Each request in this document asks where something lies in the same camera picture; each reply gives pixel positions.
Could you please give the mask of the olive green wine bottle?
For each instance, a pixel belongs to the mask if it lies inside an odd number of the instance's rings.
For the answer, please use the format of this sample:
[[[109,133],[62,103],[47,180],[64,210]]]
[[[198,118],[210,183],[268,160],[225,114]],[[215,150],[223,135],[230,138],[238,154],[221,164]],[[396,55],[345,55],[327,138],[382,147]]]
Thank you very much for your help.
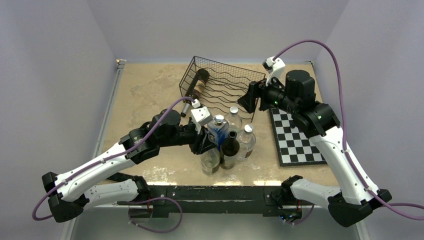
[[[206,69],[197,70],[184,96],[199,100],[209,78],[210,74]],[[180,116],[185,118],[192,103],[190,100],[184,100],[183,102],[184,105]]]

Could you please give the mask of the black wire wine rack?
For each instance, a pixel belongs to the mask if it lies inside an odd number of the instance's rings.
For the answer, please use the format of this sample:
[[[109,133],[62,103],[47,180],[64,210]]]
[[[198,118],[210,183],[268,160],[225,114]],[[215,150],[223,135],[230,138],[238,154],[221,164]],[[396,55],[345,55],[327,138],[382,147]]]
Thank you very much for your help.
[[[207,106],[213,115],[225,115],[230,107],[236,106],[243,123],[251,123],[255,114],[248,113],[240,106],[238,99],[247,93],[251,82],[265,79],[265,73],[194,56],[179,83],[182,96],[187,95],[188,90],[194,90],[193,82],[199,79],[196,73],[200,70],[206,70],[209,78],[199,90],[199,101]]]

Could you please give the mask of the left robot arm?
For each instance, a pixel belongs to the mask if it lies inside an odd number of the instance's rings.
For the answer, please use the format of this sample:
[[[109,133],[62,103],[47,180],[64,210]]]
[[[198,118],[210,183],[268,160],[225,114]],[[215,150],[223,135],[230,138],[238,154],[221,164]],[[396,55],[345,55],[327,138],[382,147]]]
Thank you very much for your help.
[[[66,173],[48,172],[42,176],[51,217],[67,222],[90,208],[112,202],[142,205],[151,197],[141,176],[101,185],[100,182],[120,171],[159,155],[164,147],[188,145],[201,155],[217,145],[206,125],[213,120],[207,107],[191,110],[188,124],[181,125],[180,113],[164,109],[151,121],[131,130],[111,148],[89,162]]]

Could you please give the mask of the blue square glass bottle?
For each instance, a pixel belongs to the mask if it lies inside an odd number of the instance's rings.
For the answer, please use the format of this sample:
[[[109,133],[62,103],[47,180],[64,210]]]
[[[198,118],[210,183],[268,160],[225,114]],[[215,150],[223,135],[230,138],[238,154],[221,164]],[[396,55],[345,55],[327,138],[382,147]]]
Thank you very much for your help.
[[[209,133],[214,137],[218,150],[221,150],[221,145],[228,136],[229,123],[221,114],[216,114],[213,120],[207,124]]]

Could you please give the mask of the clear glass bottle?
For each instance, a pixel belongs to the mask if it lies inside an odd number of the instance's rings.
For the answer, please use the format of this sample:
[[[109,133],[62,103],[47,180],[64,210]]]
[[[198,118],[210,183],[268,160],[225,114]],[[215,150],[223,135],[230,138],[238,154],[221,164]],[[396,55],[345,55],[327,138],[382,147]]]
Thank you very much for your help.
[[[200,155],[201,169],[206,175],[212,175],[216,173],[220,167],[220,152],[215,147]]]

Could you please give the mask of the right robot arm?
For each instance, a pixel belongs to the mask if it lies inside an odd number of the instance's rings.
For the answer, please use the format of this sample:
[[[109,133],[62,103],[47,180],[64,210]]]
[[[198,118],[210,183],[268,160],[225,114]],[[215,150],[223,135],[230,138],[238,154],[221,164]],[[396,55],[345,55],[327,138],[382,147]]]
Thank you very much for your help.
[[[277,108],[291,115],[297,127],[319,150],[329,165],[337,187],[316,184],[295,175],[282,183],[280,196],[288,204],[303,200],[329,211],[341,226],[352,226],[392,199],[367,176],[343,143],[343,129],[333,109],[316,100],[315,80],[304,70],[291,70],[285,83],[273,78],[249,84],[238,99],[248,113]]]

